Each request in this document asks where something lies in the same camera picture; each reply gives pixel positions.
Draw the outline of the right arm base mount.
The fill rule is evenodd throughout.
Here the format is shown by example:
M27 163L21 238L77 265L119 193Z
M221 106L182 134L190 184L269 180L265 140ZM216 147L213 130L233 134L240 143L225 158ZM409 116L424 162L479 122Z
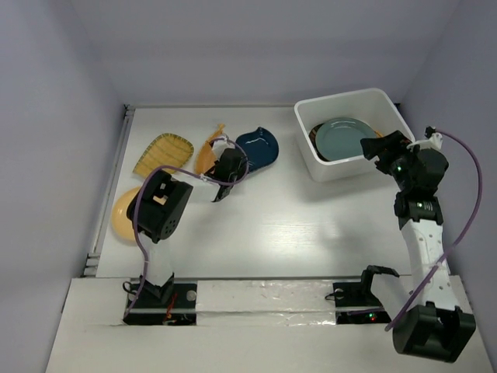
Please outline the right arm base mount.
M399 277L398 272L392 268L368 265L359 280L339 281L332 284L332 292L326 295L325 299L334 301L336 308L339 309L338 324L359 325L391 321L379 299L371 292L374 276L382 274Z

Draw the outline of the teal round ceramic plate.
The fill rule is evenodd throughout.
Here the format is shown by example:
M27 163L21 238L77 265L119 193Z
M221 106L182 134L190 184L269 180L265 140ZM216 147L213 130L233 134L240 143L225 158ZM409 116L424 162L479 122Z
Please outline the teal round ceramic plate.
M377 132L363 121L338 117L324 122L315 131L315 147L325 161L334 162L362 156L360 141L377 137Z

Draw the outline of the dark blue leaf dish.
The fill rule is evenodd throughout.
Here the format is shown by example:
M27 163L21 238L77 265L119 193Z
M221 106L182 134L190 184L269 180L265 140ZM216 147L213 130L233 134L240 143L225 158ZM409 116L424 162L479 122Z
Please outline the dark blue leaf dish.
M241 134L235 142L247 156L249 173L272 165L280 152L276 137L264 127Z

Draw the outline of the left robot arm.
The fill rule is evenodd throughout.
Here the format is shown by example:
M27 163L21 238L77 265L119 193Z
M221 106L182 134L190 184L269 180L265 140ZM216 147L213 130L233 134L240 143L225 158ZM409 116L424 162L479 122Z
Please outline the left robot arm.
M142 252L144 266L134 299L147 299L153 306L167 305L174 293L175 275L164 256L141 241L156 245L169 239L179 226L186 206L194 199L217 203L249 173L249 160L240 148L226 148L205 172L194 174L171 165L160 165L145 178L127 208L135 241Z

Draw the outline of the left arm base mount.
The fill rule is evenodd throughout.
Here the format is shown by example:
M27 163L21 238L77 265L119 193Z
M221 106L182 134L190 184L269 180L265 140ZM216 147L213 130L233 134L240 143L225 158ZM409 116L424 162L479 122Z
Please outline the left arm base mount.
M123 323L128 326L195 326L197 282L176 282L172 277L162 287L125 281L127 303Z

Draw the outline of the striped rim round plate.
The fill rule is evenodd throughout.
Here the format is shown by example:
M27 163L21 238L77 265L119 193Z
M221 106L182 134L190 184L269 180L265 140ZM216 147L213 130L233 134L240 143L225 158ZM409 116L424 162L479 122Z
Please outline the striped rim round plate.
M321 128L321 126L323 125L323 123L321 124L318 124L316 126L314 126L311 131L309 132L308 134L308 137L310 139L310 142L317 154L317 156L322 160L322 161L326 161L326 158L322 156L322 154L320 153L320 151L318 150L318 147L317 147L317 143L316 143L316 135L319 131L319 129Z

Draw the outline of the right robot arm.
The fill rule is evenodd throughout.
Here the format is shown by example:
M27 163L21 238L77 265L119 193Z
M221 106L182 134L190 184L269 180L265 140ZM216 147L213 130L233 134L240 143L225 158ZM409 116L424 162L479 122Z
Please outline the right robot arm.
M428 128L422 141L400 131L363 138L363 156L398 185L394 214L408 249L413 290L405 291L395 270L376 268L357 286L368 305L380 301L391 321L386 330L399 354L454 363L476 330L475 318L462 310L450 283L443 246L443 213L436 197L449 168L441 152L443 136Z

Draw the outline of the orange leaf-shaped plate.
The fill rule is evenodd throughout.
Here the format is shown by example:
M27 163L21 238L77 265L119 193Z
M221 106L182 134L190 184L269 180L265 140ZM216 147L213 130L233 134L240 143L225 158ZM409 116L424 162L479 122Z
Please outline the orange leaf-shaped plate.
M217 130L213 134L211 134L207 138L207 140L203 143L203 146L201 147L201 149L199 150L196 156L196 161L194 165L195 174L197 175L205 174L209 169L211 169L214 166L215 162L218 160L215 158L213 152L211 151L209 142L213 138L221 134L224 134L224 128L225 128L224 124L218 124Z

